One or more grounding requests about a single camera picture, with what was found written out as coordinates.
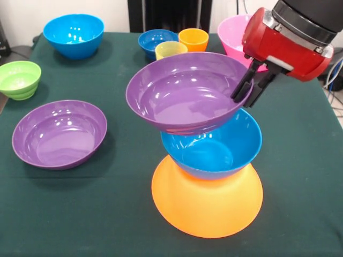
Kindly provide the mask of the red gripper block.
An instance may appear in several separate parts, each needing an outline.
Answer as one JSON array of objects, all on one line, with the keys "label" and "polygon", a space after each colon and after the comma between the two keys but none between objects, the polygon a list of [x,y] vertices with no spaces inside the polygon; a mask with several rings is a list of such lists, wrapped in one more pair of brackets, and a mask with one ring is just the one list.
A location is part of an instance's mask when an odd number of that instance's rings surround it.
[{"label": "red gripper block", "polygon": [[[235,103],[241,102],[246,96],[262,62],[282,67],[290,77],[309,81],[318,77],[328,67],[334,54],[331,44],[320,47],[307,42],[278,22],[272,12],[263,7],[250,18],[242,44],[244,53],[256,60],[251,62],[230,96]],[[277,74],[278,69],[270,67],[268,72],[254,83],[244,107],[253,107]]]}]

